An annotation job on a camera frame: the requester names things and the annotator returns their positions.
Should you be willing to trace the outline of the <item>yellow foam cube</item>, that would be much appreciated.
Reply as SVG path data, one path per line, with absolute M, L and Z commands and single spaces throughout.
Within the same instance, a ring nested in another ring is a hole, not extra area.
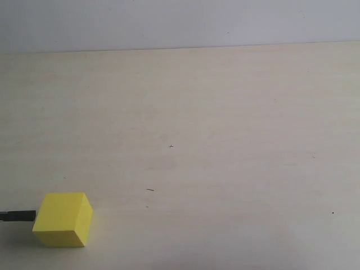
M 84 192 L 48 193 L 32 232 L 48 248 L 83 248 L 92 215 L 93 208 Z

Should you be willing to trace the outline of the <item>black white marker pen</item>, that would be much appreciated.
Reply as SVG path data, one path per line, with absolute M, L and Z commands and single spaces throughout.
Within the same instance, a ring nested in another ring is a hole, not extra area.
M 36 218 L 35 210 L 1 211 L 1 222 L 33 222 Z

